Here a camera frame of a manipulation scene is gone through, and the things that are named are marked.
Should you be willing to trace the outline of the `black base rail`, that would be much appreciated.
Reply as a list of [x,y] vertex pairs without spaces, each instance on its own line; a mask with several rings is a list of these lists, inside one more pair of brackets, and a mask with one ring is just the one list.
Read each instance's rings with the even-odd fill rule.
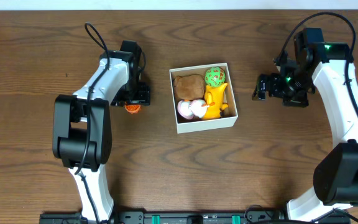
[[[355,221],[355,217],[345,215],[347,212],[329,212],[315,222],[291,221],[283,211],[251,209],[244,213],[155,213],[155,212],[120,212],[114,213],[108,220],[98,223],[114,224],[246,224],[246,223],[323,223],[345,224]],[[40,224],[96,223],[85,218],[81,213],[44,213],[40,215]]]

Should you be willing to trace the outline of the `green numbered dice ball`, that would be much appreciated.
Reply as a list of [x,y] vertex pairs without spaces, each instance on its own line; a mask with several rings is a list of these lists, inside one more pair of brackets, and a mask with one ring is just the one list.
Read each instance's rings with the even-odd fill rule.
[[221,67],[211,67],[204,75],[204,82],[208,86],[217,88],[226,81],[226,72]]

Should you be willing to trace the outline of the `orange lattice ball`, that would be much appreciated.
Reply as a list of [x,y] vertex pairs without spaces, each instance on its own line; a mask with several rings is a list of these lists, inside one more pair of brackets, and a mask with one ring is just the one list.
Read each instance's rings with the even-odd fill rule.
[[141,109],[141,105],[125,105],[124,108],[130,114],[137,114]]

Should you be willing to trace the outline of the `brown plush toy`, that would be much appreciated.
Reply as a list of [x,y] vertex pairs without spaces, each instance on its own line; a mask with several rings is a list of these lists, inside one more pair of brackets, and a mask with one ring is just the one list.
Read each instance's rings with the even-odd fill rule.
[[205,87],[204,78],[199,74],[177,76],[173,80],[174,94],[180,100],[201,99],[204,96]]

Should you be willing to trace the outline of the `pink white snail toy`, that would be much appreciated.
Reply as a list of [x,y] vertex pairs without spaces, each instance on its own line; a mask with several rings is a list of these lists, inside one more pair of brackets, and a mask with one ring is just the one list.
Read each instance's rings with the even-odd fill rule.
[[195,117],[202,119],[205,117],[209,105],[205,100],[181,100],[177,104],[178,113],[185,119],[193,119]]

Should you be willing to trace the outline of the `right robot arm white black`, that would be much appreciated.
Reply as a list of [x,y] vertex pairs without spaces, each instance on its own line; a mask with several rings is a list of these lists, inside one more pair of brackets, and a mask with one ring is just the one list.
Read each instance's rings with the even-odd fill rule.
[[276,64],[278,73],[258,77],[253,100],[272,96],[285,106],[306,107],[307,94],[317,90],[333,138],[332,151],[314,170],[313,186],[288,201],[285,218],[319,222],[334,212],[358,207],[358,85],[349,46],[301,44],[295,60],[283,55]]

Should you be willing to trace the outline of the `white cardboard box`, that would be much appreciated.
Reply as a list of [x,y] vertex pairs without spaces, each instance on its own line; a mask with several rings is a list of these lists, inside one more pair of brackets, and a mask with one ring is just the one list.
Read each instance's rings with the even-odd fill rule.
[[[188,76],[192,74],[204,75],[207,69],[211,67],[220,67],[225,71],[226,82],[228,86],[226,87],[223,94],[223,102],[228,104],[228,108],[223,111],[223,117],[219,119],[212,119],[202,121],[200,119],[186,120],[181,117],[177,111],[178,100],[174,94],[173,90],[173,80],[177,76]],[[237,106],[236,99],[232,89],[231,75],[227,63],[213,63],[207,65],[197,65],[192,67],[182,67],[182,68],[172,68],[169,70],[170,79],[171,79],[171,89],[172,89],[172,99],[173,99],[173,109],[175,114],[175,122],[177,126],[177,133],[191,133],[195,131],[205,131],[210,129],[219,129],[219,128],[229,128],[234,126],[237,118]]]

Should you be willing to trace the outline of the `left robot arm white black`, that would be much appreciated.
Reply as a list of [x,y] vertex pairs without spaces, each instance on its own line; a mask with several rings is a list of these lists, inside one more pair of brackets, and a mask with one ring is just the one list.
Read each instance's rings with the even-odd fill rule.
[[82,202],[81,213],[62,218],[62,223],[114,221],[105,168],[112,148],[110,107],[137,113],[150,104],[150,88],[140,80],[145,68],[141,60],[141,49],[105,52],[85,86],[55,100],[53,155],[73,176]]

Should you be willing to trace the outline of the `yellow rubber duck toy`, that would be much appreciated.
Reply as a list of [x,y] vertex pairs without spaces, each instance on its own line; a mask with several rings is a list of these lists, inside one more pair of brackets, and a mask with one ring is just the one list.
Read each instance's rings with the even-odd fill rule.
[[221,118],[221,113],[228,108],[228,104],[223,102],[226,87],[227,83],[223,83],[216,88],[206,85],[204,100],[206,102],[207,111],[202,117],[202,120]]

